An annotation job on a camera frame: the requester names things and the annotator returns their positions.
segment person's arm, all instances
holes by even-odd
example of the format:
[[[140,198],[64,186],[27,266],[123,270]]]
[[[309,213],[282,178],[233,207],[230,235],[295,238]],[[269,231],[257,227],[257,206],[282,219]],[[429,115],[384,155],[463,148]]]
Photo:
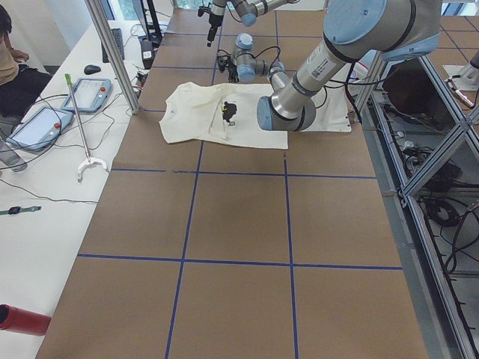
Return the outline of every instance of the person's arm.
[[[20,50],[15,50],[13,47],[12,47],[12,44],[10,42],[10,38],[8,37],[8,35],[5,35],[3,37],[3,40],[5,42],[5,45],[8,49],[8,51],[10,51],[13,59],[16,61],[16,62],[21,62],[21,60],[24,60],[24,61],[27,61],[30,56],[28,56],[28,54],[26,52],[23,52],[23,51],[20,51]]]

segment beige shirt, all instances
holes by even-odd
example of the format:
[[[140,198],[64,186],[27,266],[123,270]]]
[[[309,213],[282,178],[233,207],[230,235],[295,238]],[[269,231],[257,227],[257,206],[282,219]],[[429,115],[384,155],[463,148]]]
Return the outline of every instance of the beige shirt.
[[[0,43],[0,85],[6,84],[16,78],[18,63],[8,51],[5,42]]]

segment watch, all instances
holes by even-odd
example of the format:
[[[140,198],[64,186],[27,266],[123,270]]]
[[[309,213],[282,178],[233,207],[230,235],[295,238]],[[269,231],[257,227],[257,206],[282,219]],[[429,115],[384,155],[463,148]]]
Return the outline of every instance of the watch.
[[[6,211],[0,211],[0,215],[18,215],[19,213],[22,213],[22,212],[35,212],[41,209],[42,209],[41,206],[33,206],[33,207],[26,207],[26,208],[15,206],[15,207],[11,207],[10,209],[7,209]]]

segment black pants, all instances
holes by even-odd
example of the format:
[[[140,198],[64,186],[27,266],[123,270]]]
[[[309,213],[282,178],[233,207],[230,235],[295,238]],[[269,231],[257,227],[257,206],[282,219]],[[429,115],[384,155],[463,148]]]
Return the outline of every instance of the black pants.
[[[0,86],[0,113],[22,116],[36,101],[52,77],[25,65],[20,65],[15,79]]]

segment keyboard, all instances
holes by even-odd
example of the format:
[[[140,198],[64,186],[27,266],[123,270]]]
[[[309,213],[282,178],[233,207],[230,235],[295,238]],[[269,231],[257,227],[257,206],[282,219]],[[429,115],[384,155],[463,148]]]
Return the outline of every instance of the keyboard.
[[[125,51],[123,49],[123,36],[121,35],[120,28],[113,28],[112,29],[113,38],[115,39],[115,43],[117,44],[118,51],[120,52],[121,58],[125,59]],[[110,62],[108,59],[108,55],[106,54],[105,47],[102,44],[102,61],[103,63]]]

